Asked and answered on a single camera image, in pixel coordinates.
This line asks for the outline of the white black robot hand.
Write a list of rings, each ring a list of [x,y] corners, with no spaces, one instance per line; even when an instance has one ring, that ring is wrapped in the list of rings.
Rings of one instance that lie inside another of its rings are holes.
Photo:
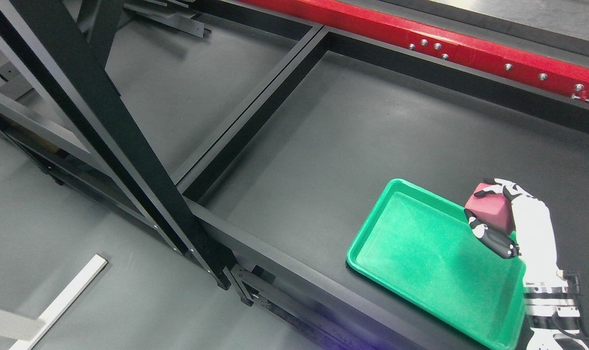
[[[464,208],[468,226],[484,246],[503,259],[519,257],[525,264],[523,283],[559,284],[557,249],[549,208],[516,182],[501,178],[486,179],[489,184],[475,197],[502,193],[510,202],[514,232],[506,235],[491,228]]]

